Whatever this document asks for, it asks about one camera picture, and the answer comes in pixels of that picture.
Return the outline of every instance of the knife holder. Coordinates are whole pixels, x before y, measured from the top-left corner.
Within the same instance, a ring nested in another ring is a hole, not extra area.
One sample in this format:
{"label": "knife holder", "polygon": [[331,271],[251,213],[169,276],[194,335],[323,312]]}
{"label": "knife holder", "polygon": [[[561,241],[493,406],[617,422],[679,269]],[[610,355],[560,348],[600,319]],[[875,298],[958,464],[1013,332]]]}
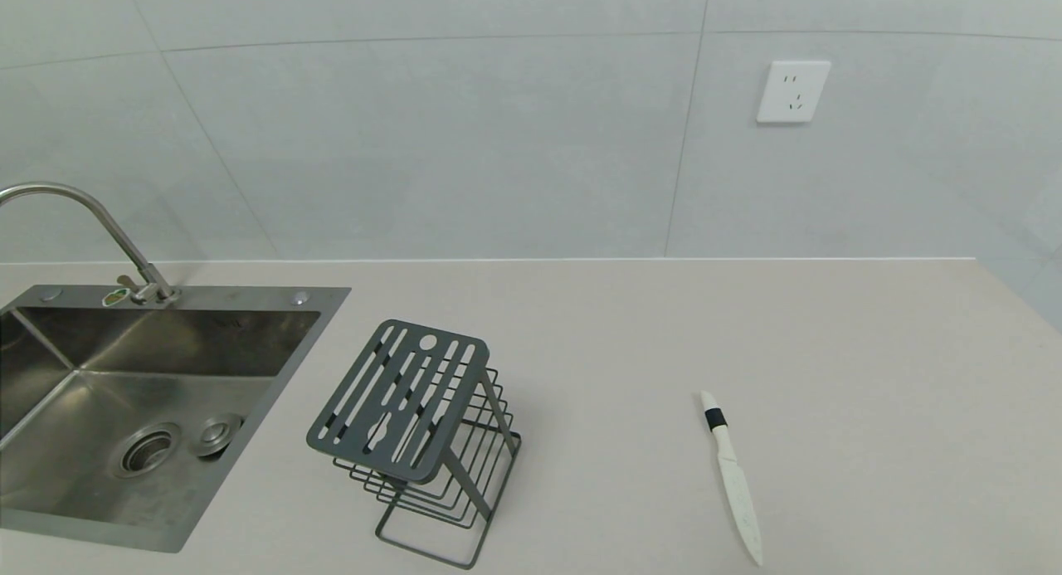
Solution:
{"label": "knife holder", "polygon": [[463,569],[479,558],[520,446],[489,357],[480,339],[383,322],[307,434],[387,504],[376,537]]}

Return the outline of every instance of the slotted top plate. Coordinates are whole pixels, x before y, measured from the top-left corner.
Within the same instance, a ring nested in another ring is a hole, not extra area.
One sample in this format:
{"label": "slotted top plate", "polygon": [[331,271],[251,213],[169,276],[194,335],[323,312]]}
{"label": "slotted top plate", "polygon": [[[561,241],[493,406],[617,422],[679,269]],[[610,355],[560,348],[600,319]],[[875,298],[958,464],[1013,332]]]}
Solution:
{"label": "slotted top plate", "polygon": [[432,479],[491,352],[477,338],[388,320],[306,435],[333,457],[407,481]]}

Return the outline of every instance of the sticker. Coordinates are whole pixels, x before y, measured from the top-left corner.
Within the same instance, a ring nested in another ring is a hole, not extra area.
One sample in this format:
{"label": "sticker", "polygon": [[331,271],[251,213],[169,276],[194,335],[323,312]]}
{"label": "sticker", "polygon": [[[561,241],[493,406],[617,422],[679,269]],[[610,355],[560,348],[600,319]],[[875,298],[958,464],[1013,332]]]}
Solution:
{"label": "sticker", "polygon": [[107,293],[106,297],[103,298],[103,307],[110,307],[112,305],[130,297],[130,293],[132,292],[133,291],[131,291],[129,288],[125,287],[110,291],[109,293]]}

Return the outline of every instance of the faucet handle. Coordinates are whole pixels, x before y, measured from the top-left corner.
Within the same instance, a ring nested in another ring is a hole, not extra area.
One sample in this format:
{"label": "faucet handle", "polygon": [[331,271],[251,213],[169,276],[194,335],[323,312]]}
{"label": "faucet handle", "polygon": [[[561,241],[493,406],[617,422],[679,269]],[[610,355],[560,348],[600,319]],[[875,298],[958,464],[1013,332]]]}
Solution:
{"label": "faucet handle", "polygon": [[136,281],[125,274],[118,277],[118,284],[133,291],[131,298],[133,299],[133,303],[137,305],[148,303],[158,292],[158,283],[148,283],[142,286],[137,285]]}

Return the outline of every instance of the knife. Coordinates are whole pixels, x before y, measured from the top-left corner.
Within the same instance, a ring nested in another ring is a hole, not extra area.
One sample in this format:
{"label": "knife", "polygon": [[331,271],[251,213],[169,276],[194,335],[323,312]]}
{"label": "knife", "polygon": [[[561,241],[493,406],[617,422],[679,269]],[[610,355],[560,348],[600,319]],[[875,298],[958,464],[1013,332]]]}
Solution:
{"label": "knife", "polygon": [[737,530],[741,534],[744,547],[752,555],[752,560],[756,564],[764,564],[764,545],[759,538],[759,525],[756,523],[756,511],[752,508],[752,495],[749,493],[749,484],[744,479],[744,472],[737,464],[737,457],[734,456],[734,446],[730,441],[730,432],[726,428],[726,420],[719,409],[719,403],[712,394],[701,391],[701,405],[704,407],[704,417],[708,420],[708,428],[716,437],[719,445],[719,470],[723,475],[723,486],[726,488],[726,498],[730,501],[731,511],[734,514],[734,522],[737,523]]}

